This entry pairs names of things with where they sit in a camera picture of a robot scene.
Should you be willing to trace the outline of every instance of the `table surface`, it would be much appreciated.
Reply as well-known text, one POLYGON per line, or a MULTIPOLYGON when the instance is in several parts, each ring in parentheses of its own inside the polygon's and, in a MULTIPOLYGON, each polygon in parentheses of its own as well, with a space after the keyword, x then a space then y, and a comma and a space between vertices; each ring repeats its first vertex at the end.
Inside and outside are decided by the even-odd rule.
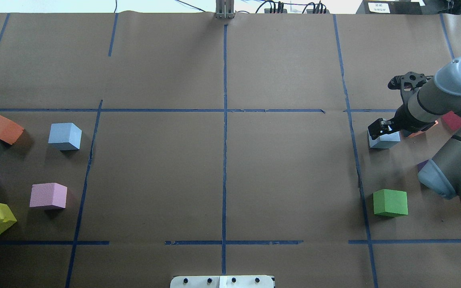
POLYGON ((461 201, 417 181, 443 123, 373 151, 387 89, 461 55, 461 16, 0 14, 0 287, 168 287, 274 275, 277 287, 461 287, 461 201), (81 148, 48 146, 51 123, 81 148), (31 185, 68 187, 64 210, 31 185), (408 216, 372 193, 408 193, 408 216))

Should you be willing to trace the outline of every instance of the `grid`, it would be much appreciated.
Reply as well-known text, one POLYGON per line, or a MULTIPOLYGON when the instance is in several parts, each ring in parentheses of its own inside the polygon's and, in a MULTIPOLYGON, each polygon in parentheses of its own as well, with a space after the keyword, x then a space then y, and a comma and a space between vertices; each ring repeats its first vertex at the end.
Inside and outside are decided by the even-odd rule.
MULTIPOLYGON (((10 14, 7 14, 5 18, 5 22, 2 26, 0 32, 0 42, 2 37, 4 36, 4 31, 7 26, 10 14)), ((449 53, 451 58, 454 57, 452 47, 450 45, 446 25, 443 20, 443 15, 440 15, 441 25, 443 28, 443 33, 445 35, 445 39, 448 45, 449 53)), ((111 41, 108 49, 108 57, 111 57, 113 53, 113 42, 115 38, 115 32, 117 28, 118 22, 118 13, 115 14, 114 24, 113 24, 113 31, 111 36, 111 41)), ((349 240, 348 244, 351 245, 367 245, 369 258, 370 258, 370 265, 371 270, 373 272, 373 285, 377 288, 378 281, 377 281, 377 272, 375 266, 375 257, 373 253, 373 245, 377 244, 461 244, 461 239, 406 239, 406 240, 374 240, 371 237, 370 227, 369 227, 369 219, 367 215, 367 206, 366 206, 366 199, 364 196, 364 187, 362 185, 362 175, 361 175, 361 166, 359 162, 359 154, 357 151, 357 142, 355 140, 355 132, 353 130, 353 113, 361 113, 361 112, 394 112, 394 109, 352 109, 351 104, 348 97, 348 91, 346 87, 345 81, 345 72, 344 72, 344 64, 343 58, 341 54, 341 45, 339 40, 339 32, 338 32, 338 22, 335 15, 333 15, 333 24, 335 29, 335 40, 337 44, 337 53, 339 56, 340 61, 340 69, 341 69, 341 77, 342 77, 342 85, 345 95, 346 101, 346 110, 348 116, 348 124, 351 133, 351 142, 353 144, 353 153, 355 156, 355 166, 357 170, 357 176, 359 178, 359 192, 362 201, 362 211, 364 217, 364 225, 366 229, 366 237, 367 240, 349 240)), ((222 240, 175 240, 175 241, 165 241, 164 244, 166 246, 182 246, 182 245, 218 245, 221 246, 221 272, 223 275, 226 274, 226 246, 227 245, 297 245, 303 243, 303 240, 227 240, 227 231, 226 231, 226 181, 227 181, 227 174, 226 174, 226 166, 227 166, 227 115, 229 112, 236 112, 236 113, 253 113, 253 112, 283 112, 283 113, 297 113, 297 112, 311 112, 311 113, 325 113, 322 109, 228 109, 227 107, 227 29, 228 24, 223 26, 223 109, 105 109, 102 107, 103 101, 101 100, 99 103, 98 108, 94 109, 0 109, 2 112, 97 112, 97 117, 95 121, 95 127, 93 131, 93 137, 91 141, 91 148, 90 148, 90 155, 88 158, 87 168, 86 168, 86 175, 84 179, 84 188, 82 192, 82 199, 79 206, 79 212, 76 222, 75 234, 72 241, 0 241, 0 245, 66 245, 72 246, 70 262, 69 262, 69 269, 68 275, 66 278, 66 287, 70 286, 72 270, 75 261, 75 253, 76 247, 78 245, 102 245, 107 246, 110 245, 110 241, 78 241, 79 236, 79 229, 82 223, 82 214, 84 208, 84 199, 86 195, 87 185, 88 185, 88 176, 90 173, 90 168, 92 165, 93 159, 93 148, 94 143, 96 140, 97 129, 99 126, 99 119, 101 113, 104 112, 179 112, 179 113, 190 113, 190 112, 217 112, 223 113, 224 125, 223 125, 223 164, 222 164, 222 171, 223 171, 223 179, 222 179, 222 240)))

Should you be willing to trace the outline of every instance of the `pink block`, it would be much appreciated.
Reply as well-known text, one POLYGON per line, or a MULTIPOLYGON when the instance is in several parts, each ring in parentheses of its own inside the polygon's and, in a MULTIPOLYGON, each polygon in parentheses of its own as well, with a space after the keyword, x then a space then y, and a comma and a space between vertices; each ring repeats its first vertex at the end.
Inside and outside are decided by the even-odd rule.
POLYGON ((449 113, 442 115, 441 118, 449 126, 451 130, 456 131, 460 129, 461 118, 455 113, 453 113, 453 111, 450 111, 449 113))
POLYGON ((67 187, 58 183, 33 184, 31 187, 31 208, 65 208, 66 199, 67 187))

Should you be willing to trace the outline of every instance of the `cable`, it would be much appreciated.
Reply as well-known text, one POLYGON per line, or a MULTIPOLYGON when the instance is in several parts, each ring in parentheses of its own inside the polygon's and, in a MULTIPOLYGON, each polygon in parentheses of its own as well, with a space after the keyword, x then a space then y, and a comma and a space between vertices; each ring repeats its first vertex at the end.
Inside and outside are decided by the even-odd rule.
MULTIPOLYGON (((259 1, 264 1, 264 2, 269 2, 271 0, 259 0, 259 1)), ((285 5, 297 5, 297 6, 305 6, 306 4, 296 4, 296 3, 284 3, 285 5)))
POLYGON ((188 5, 188 6, 192 7, 192 8, 195 8, 195 9, 197 9, 197 10, 199 10, 199 11, 206 12, 205 10, 202 10, 202 9, 200 9, 200 8, 198 8, 198 7, 195 7, 195 6, 193 6, 193 5, 190 5, 190 4, 188 4, 188 3, 186 3, 186 2, 183 2, 183 1, 181 1, 181 0, 175 0, 175 1, 176 1, 176 2, 181 2, 181 3, 183 3, 183 4, 186 4, 186 5, 188 5))
POLYGON ((316 6, 316 11, 314 11, 316 14, 326 14, 326 5, 321 2, 321 0, 318 2, 318 5, 316 6))
POLYGON ((316 13, 316 3, 310 2, 309 4, 305 5, 305 8, 303 8, 302 14, 305 13, 305 10, 306 10, 307 7, 309 7, 309 5, 311 5, 311 4, 313 5, 313 8, 314 8, 313 13, 316 13))
POLYGON ((261 9, 261 7, 268 2, 269 2, 269 13, 271 13, 271 3, 273 3, 273 11, 275 11, 275 9, 277 8, 275 2, 273 0, 267 0, 265 2, 262 2, 261 5, 259 5, 259 7, 256 10, 256 13, 258 13, 259 9, 261 9))

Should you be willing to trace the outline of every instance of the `red block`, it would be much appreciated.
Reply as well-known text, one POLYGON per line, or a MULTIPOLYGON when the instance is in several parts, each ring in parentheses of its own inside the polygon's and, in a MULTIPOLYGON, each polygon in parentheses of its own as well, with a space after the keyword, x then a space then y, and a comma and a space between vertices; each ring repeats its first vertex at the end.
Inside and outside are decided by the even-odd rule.
POLYGON ((461 127, 461 118, 450 111, 447 114, 442 115, 442 120, 449 126, 449 128, 453 131, 460 129, 461 127))

